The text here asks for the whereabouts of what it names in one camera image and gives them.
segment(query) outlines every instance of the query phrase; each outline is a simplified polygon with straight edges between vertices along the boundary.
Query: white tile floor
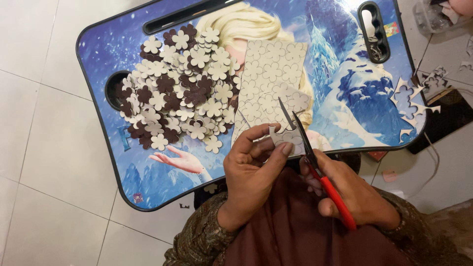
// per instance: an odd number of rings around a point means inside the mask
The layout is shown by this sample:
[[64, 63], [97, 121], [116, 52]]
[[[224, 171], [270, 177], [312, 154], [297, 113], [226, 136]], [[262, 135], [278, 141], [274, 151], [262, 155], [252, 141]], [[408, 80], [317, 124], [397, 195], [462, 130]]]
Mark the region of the white tile floor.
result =
[[[80, 31], [146, 0], [0, 0], [0, 265], [158, 265], [184, 226], [193, 204], [188, 195], [141, 213], [117, 194], [97, 115], [75, 55]], [[450, 85], [473, 90], [473, 75], [458, 72], [473, 27], [444, 35], [420, 35], [413, 1], [399, 0], [412, 55], [420, 70], [439, 64]], [[34, 53], [31, 42], [35, 41]], [[473, 98], [465, 95], [473, 104]], [[436, 144], [437, 176], [416, 197], [431, 213], [473, 197], [473, 125]], [[390, 152], [381, 165], [363, 156], [360, 175], [383, 189], [407, 195], [430, 177], [432, 152]], [[381, 172], [399, 178], [384, 182]]]

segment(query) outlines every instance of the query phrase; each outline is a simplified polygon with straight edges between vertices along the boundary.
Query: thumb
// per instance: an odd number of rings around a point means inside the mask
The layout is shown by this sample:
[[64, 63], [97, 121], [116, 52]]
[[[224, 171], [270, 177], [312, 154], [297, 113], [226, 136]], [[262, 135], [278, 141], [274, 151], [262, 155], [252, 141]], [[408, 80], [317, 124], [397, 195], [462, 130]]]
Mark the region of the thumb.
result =
[[323, 217], [340, 218], [337, 206], [330, 198], [325, 198], [319, 202], [319, 213]]
[[259, 171], [264, 173], [266, 176], [275, 179], [281, 173], [284, 165], [286, 165], [286, 161], [288, 160], [288, 156], [291, 154], [293, 147], [294, 144], [290, 142], [282, 143], [276, 147]]

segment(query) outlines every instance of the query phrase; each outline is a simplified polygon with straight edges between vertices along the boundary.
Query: sleeve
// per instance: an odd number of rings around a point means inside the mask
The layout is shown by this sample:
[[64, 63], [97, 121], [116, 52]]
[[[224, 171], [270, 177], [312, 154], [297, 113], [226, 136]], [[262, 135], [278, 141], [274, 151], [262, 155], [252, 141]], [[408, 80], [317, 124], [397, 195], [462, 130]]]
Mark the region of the sleeve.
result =
[[217, 213], [228, 193], [220, 193], [206, 201], [187, 220], [182, 232], [174, 237], [173, 247], [164, 254], [164, 265], [212, 265], [238, 235], [221, 228]]
[[401, 216], [401, 223], [394, 230], [380, 230], [414, 265], [463, 265], [473, 266], [473, 261], [456, 250], [451, 240], [435, 235], [424, 221], [422, 214], [409, 202], [386, 191], [377, 189]]

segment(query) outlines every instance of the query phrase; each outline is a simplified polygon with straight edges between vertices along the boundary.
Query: fingernail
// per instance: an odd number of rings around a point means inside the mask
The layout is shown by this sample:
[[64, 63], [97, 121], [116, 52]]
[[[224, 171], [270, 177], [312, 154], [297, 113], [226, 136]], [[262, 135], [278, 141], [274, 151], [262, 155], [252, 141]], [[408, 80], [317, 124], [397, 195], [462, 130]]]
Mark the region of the fingernail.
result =
[[282, 149], [282, 153], [286, 156], [289, 156], [292, 152], [293, 147], [294, 147], [294, 144], [290, 142], [286, 143], [286, 146]]

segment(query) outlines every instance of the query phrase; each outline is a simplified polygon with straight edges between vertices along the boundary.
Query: plastic container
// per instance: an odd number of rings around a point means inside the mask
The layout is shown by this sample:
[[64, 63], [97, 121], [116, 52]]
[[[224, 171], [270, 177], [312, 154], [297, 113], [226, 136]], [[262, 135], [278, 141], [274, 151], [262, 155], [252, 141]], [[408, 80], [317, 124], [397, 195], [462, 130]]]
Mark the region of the plastic container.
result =
[[418, 0], [413, 7], [414, 18], [419, 31], [423, 34], [442, 33], [470, 23], [471, 17], [461, 16], [456, 24], [442, 13], [440, 5], [430, 5], [430, 0]]

